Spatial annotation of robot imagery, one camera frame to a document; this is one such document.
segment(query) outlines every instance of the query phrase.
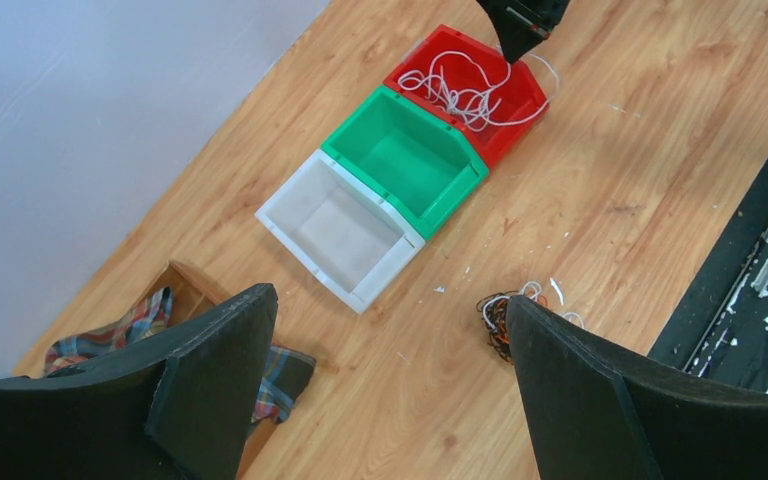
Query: plastic bin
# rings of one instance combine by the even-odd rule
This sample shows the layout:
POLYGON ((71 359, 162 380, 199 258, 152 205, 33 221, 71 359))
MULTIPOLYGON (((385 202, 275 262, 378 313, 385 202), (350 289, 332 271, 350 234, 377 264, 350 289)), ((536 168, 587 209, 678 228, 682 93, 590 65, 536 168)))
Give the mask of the plastic bin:
POLYGON ((358 313, 425 246, 391 205, 321 150, 255 216, 358 313))
POLYGON ((383 86, 322 149, 426 240, 489 174, 463 134, 383 86))
MULTIPOLYGON (((409 98, 446 123, 454 125, 463 132, 487 166, 493 168, 528 132, 534 122, 546 113, 548 106, 540 115, 527 123, 507 127, 487 125, 482 131, 473 132, 459 117, 446 113, 441 104, 428 100, 427 86, 414 91, 406 91, 399 86, 399 78, 411 70, 420 70, 423 75, 426 75, 434 58, 448 50, 469 55, 481 65, 491 83, 502 81, 507 74, 507 61, 501 52, 453 28, 440 25, 384 79, 384 85, 409 98)), ((475 88, 481 91, 487 89, 479 69, 466 58, 447 55, 441 58, 437 65, 443 68, 444 78, 450 89, 475 88)), ((493 93, 491 99, 493 100, 491 104, 495 103, 496 99, 501 99, 499 107, 491 114, 491 118, 497 122, 508 122, 526 118, 536 112, 546 101, 546 94, 543 93, 528 66, 523 62, 517 62, 511 67, 511 78, 493 93)))

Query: bundle of cables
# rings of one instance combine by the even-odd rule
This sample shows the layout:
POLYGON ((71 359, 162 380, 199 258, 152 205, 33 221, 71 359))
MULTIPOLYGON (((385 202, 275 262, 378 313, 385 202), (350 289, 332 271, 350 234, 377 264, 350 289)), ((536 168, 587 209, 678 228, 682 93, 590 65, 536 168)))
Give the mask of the bundle of cables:
MULTIPOLYGON (((543 307, 548 308, 549 302, 546 300, 546 297, 541 295, 542 291, 543 287, 539 283, 532 281, 523 285, 518 291, 513 290, 488 295, 475 306, 476 310, 484 318, 484 326, 487 327, 487 335, 489 337, 487 343, 496 350, 496 353, 499 354, 502 360, 513 364, 511 360, 511 345, 508 341, 508 325, 505 320, 511 296, 524 295, 543 307)), ((581 328, 584 328, 584 320, 575 312, 565 313, 563 318, 570 322, 578 323, 581 328)))

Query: plaid cloth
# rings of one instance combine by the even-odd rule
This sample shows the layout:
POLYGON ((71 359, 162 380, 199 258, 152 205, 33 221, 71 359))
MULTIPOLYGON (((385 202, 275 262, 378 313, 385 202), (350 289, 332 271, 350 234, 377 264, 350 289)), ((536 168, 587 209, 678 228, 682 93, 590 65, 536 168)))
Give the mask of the plaid cloth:
MULTIPOLYGON (((172 314, 172 289, 163 288, 136 305, 118 322, 57 341, 45 355, 46 375, 57 370, 104 355, 166 329, 172 314)), ((263 419, 283 423, 296 406, 296 399, 310 383, 316 360, 280 345, 272 345, 257 403, 252 412, 252 428, 263 419)))

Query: wood grain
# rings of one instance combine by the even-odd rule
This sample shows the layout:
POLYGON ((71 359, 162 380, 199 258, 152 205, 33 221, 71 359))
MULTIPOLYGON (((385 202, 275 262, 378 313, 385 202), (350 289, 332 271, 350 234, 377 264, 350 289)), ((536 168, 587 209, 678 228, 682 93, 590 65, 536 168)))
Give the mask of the wood grain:
POLYGON ((469 0, 334 0, 16 373, 174 258, 229 291, 274 283, 277 334, 320 362, 250 478, 536 478, 475 302, 552 277, 553 308, 648 350, 768 155, 768 0, 571 2, 536 52, 562 75, 546 117, 357 316, 253 213, 439 23, 495 41, 469 0))

